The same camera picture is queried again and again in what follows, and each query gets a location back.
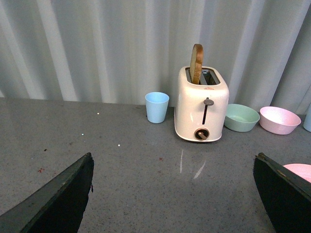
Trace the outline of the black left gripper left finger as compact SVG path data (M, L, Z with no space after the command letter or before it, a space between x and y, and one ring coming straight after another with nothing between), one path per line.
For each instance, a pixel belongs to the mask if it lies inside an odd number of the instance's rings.
M2 233L76 233L92 185L94 160L83 155L27 199L1 215Z

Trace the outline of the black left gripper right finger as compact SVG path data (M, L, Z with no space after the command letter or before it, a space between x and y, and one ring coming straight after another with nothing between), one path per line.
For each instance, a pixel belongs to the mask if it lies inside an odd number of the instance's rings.
M264 153L255 157L253 177L277 233L311 231L311 183Z

